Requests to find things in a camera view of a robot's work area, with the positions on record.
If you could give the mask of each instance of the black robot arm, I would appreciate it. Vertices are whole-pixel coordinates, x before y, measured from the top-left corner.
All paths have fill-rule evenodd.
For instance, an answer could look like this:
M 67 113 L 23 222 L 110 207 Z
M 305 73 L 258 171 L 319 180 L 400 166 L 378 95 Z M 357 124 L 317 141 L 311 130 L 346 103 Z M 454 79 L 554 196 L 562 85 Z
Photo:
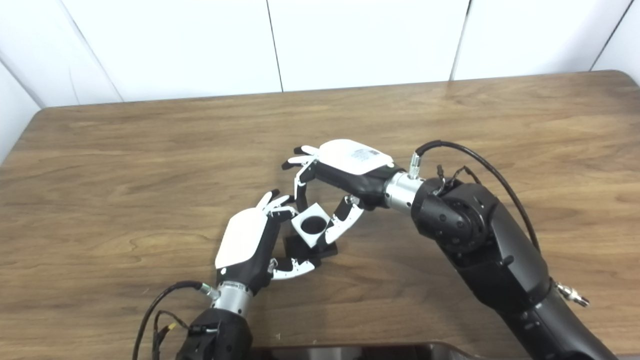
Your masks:
M 424 181 L 416 193 L 418 232 L 437 242 L 533 359 L 616 359 L 556 291 L 540 252 L 498 198 L 480 184 L 459 182 L 434 195 L 439 184 Z
M 442 173 L 421 179 L 421 157 L 435 147 L 462 151 L 489 170 L 515 203 L 530 238 L 481 184 L 462 183 Z M 409 170 L 404 171 L 391 157 L 351 140 L 307 149 L 308 156 L 291 158 L 283 166 L 303 166 L 296 186 L 318 179 L 356 195 L 366 210 L 391 208 L 411 216 L 418 232 L 436 241 L 473 294 L 502 317 L 533 359 L 616 358 L 564 303 L 561 293 L 566 300 L 588 304 L 575 290 L 549 276 L 524 207 L 502 175 L 480 155 L 437 140 L 416 149 Z

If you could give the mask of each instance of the wooden table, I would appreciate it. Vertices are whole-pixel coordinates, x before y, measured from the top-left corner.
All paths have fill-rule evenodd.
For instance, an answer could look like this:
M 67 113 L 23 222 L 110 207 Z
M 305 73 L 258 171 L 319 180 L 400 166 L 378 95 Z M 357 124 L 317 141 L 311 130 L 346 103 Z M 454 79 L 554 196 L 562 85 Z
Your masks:
M 640 353 L 640 91 L 591 72 L 41 111 L 0 167 L 0 358 L 127 358 L 162 289 L 214 281 L 227 220 L 292 191 L 294 172 L 280 170 L 292 149 L 334 138 L 405 166 L 428 140 L 478 151 L 529 210 L 552 275 L 592 301 L 572 306 L 580 319 L 615 353 Z M 422 175 L 438 163 L 472 166 L 508 203 L 470 158 L 435 150 Z M 308 192 L 326 209 L 341 196 Z M 366 213 L 338 244 L 254 300 L 254 345 L 442 340 L 524 355 L 410 219 Z M 160 308 L 190 321 L 207 304 L 184 290 Z M 170 334 L 166 358 L 183 336 Z

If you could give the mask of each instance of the silver connector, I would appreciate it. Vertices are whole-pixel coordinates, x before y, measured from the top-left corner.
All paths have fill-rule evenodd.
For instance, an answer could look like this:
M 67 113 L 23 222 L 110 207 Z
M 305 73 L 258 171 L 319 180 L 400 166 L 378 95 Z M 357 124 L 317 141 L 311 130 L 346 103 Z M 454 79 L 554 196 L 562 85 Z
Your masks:
M 199 290 L 204 295 L 211 298 L 211 301 L 216 301 L 220 297 L 220 291 L 212 288 L 210 285 L 202 283 L 202 287 Z
M 417 179 L 418 177 L 420 177 L 420 156 L 414 152 L 409 163 L 409 179 Z
M 405 214 L 411 214 L 415 193 L 422 179 L 410 179 L 407 172 L 396 172 L 385 187 L 385 204 Z
M 246 311 L 253 298 L 249 288 L 239 282 L 224 281 L 218 286 L 220 296 L 211 303 L 211 307 L 223 309 L 246 317 Z
M 569 286 L 562 285 L 559 282 L 555 283 L 556 289 L 567 301 L 573 301 L 580 304 L 583 307 L 589 306 L 589 300 L 586 297 L 581 296 L 578 292 Z

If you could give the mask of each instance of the white block with hole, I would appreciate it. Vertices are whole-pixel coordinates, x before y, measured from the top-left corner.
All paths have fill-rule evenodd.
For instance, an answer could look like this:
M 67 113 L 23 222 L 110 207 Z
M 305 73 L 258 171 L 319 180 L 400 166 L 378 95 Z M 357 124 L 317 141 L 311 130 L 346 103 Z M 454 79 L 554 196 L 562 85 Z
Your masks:
M 308 222 L 320 219 L 324 221 L 324 227 L 319 231 L 309 231 L 309 227 L 307 226 Z M 331 218 L 324 212 L 320 204 L 315 203 L 309 206 L 305 211 L 301 212 L 298 216 L 291 219 L 291 225 L 293 225 L 293 228 L 300 237 L 302 237 L 302 240 L 305 240 L 305 243 L 307 243 L 311 248 L 316 246 L 318 238 L 322 235 L 324 229 L 326 229 L 326 225 L 329 224 L 329 220 L 331 220 Z

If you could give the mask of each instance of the robot finger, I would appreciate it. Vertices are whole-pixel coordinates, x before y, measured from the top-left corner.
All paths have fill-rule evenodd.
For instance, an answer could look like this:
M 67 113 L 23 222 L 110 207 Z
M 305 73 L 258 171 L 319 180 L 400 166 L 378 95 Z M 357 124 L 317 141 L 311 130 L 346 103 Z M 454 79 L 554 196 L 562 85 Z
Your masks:
M 305 155 L 305 156 L 294 156 L 293 158 L 289 158 L 282 164 L 282 170 L 289 170 L 292 167 L 301 167 L 304 166 L 316 159 L 315 156 Z
M 267 206 L 267 204 L 269 204 L 269 201 L 271 201 L 271 199 L 273 199 L 274 197 L 278 196 L 278 194 L 280 194 L 280 190 L 278 189 L 271 190 L 270 192 L 262 196 L 262 198 L 260 199 L 260 201 L 258 201 L 258 204 L 255 207 L 260 210 L 264 209 Z
M 313 147 L 309 145 L 302 145 L 293 149 L 293 153 L 296 155 L 302 155 L 302 154 L 316 155 L 318 151 L 320 150 L 317 147 Z
M 318 238 L 319 247 L 326 247 L 334 243 L 358 221 L 364 212 L 359 203 L 359 199 L 353 195 L 347 195 L 340 201 L 333 218 L 327 224 L 324 233 Z
M 272 200 L 269 204 L 266 204 L 266 206 L 264 206 L 264 213 L 265 214 L 269 214 L 270 211 L 273 211 L 275 208 L 278 208 L 280 206 L 283 206 L 284 204 L 289 204 L 291 202 L 293 202 L 293 196 L 291 195 L 284 195 L 281 196 L 275 200 Z
M 320 259 L 277 258 L 273 280 L 292 279 L 307 274 L 320 266 Z

